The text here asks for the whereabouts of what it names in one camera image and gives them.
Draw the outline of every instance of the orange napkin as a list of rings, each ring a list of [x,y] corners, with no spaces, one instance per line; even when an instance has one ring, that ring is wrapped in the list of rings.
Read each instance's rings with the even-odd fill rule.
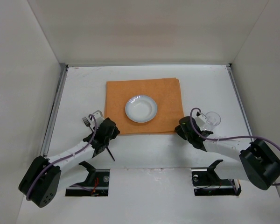
[[[157,103],[156,116],[149,122],[136,123],[125,112],[127,101],[137,95],[147,95]],[[162,78],[107,82],[105,117],[116,123],[120,134],[174,133],[184,117],[179,80]]]

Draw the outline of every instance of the white bowl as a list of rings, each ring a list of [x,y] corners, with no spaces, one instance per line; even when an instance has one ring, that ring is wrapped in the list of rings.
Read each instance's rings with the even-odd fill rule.
[[[126,103],[126,115],[137,123],[150,121],[157,114],[158,107],[155,101],[145,95],[135,96]]]

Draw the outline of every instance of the purple cable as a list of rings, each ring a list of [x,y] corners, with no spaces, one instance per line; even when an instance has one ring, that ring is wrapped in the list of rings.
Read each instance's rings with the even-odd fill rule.
[[[89,117],[92,117],[92,118],[93,118],[93,121],[94,121],[94,127],[95,127],[95,128],[94,128],[93,135],[92,135],[92,137],[90,138],[89,142],[88,142],[83,148],[81,148],[80,150],[76,151],[74,154],[79,154],[79,153],[82,152],[84,149],[86,149],[86,148],[90,145],[90,143],[93,141],[94,136],[95,136],[95,134],[96,134],[96,132],[97,132],[97,127],[98,127],[98,126],[97,126],[97,120],[95,119],[94,115],[92,115],[92,114],[90,114]],[[60,158],[60,159],[58,159],[58,160],[56,160],[56,161],[50,163],[49,165],[47,165],[47,166],[39,173],[39,175],[34,179],[34,181],[32,182],[32,184],[31,184],[31,186],[30,186],[30,188],[29,188],[29,190],[28,190],[28,192],[27,192],[27,194],[26,194],[26,200],[27,200],[27,201],[31,201],[31,200],[29,199],[29,197],[30,197],[31,191],[33,190],[33,188],[34,188],[36,182],[39,180],[39,178],[41,178],[41,176],[42,176],[51,166],[53,166],[54,164],[56,164],[56,163],[58,163],[58,162],[61,162],[61,161],[63,161],[63,160],[66,160],[66,159],[68,159],[68,158],[70,158],[70,157],[73,157],[74,154],[71,154],[71,155],[67,155],[67,156],[65,156],[65,157],[62,157],[62,158]]]
[[[81,185],[78,185],[78,184],[74,184],[74,185],[72,185],[72,186],[74,186],[74,187],[79,187],[79,188],[81,188],[81,189],[83,189],[83,190],[87,190],[87,191],[93,191],[93,189],[88,189],[88,188],[85,188],[85,187],[83,187],[83,186],[81,186]]]
[[[253,139],[259,139],[259,140],[263,140],[263,141],[266,141],[270,144],[272,144],[274,147],[276,147],[276,149],[278,149],[280,151],[280,147],[272,142],[271,140],[269,139],[266,139],[266,138],[263,138],[263,137],[260,137],[260,136],[235,136],[235,137],[228,137],[228,138],[221,138],[221,139],[211,139],[211,138],[205,138],[204,136],[202,136],[194,127],[194,124],[193,124],[193,121],[192,121],[192,113],[194,110],[198,110],[199,112],[201,112],[200,108],[198,107],[194,107],[191,112],[190,112],[190,123],[191,123],[191,126],[193,128],[193,130],[196,132],[196,134],[198,134],[198,136],[204,140],[210,140],[210,141],[225,141],[225,140],[232,140],[232,139],[250,139],[250,138],[253,138]],[[273,186],[280,186],[280,183],[273,183],[272,184]]]

